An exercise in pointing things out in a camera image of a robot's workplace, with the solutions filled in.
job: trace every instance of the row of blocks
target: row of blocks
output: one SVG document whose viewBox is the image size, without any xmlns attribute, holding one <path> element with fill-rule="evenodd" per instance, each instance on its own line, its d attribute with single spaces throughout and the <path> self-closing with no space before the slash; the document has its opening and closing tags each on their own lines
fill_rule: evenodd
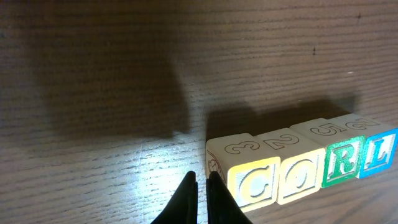
<svg viewBox="0 0 398 224">
<path fill-rule="evenodd" d="M 243 212 L 275 201 L 282 205 L 390 168 L 397 133 L 398 128 L 348 114 L 258 136 L 210 139 L 206 174 L 220 174 Z"/>
</svg>

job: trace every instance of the block face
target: block face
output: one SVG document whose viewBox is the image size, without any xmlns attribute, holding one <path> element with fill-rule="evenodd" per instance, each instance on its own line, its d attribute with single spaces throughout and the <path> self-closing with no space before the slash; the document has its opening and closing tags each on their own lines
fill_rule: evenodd
<svg viewBox="0 0 398 224">
<path fill-rule="evenodd" d="M 276 201 L 280 158 L 261 159 L 230 168 L 228 189 L 243 212 Z"/>
<path fill-rule="evenodd" d="M 288 158 L 280 165 L 277 203 L 283 205 L 317 192 L 322 183 L 325 149 Z"/>
<path fill-rule="evenodd" d="M 364 142 L 365 136 L 356 136 L 327 147 L 322 181 L 323 188 L 357 176 L 361 165 Z"/>
<path fill-rule="evenodd" d="M 359 178 L 365 178 L 390 168 L 397 147 L 398 129 L 367 138 Z"/>
</svg>

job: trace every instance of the white block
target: white block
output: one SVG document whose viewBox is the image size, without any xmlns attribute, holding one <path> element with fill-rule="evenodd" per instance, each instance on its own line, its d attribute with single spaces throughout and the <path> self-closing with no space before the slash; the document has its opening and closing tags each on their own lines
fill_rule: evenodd
<svg viewBox="0 0 398 224">
<path fill-rule="evenodd" d="M 206 171 L 218 171 L 243 212 L 276 201 L 280 158 L 250 134 L 210 139 Z"/>
</svg>

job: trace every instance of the number 5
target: number 5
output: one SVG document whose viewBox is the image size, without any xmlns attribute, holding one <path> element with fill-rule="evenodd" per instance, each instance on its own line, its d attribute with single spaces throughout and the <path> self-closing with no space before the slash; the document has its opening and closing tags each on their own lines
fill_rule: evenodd
<svg viewBox="0 0 398 224">
<path fill-rule="evenodd" d="M 319 128 L 311 128 L 310 129 L 312 133 L 314 134 L 319 134 L 323 136 L 332 136 L 337 133 L 337 131 L 342 132 L 342 131 L 347 131 L 347 129 L 344 129 L 340 126 L 337 126 L 335 124 L 323 124 L 320 125 Z"/>
</svg>

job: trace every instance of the wooden surface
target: wooden surface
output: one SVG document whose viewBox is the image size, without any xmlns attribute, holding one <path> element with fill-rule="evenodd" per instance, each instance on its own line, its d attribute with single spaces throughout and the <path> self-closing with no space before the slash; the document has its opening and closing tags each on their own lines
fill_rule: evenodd
<svg viewBox="0 0 398 224">
<path fill-rule="evenodd" d="M 205 140 L 345 110 L 397 126 L 398 3 L 0 1 L 0 223 L 149 223 Z M 398 162 L 254 223 L 398 223 Z"/>
</svg>

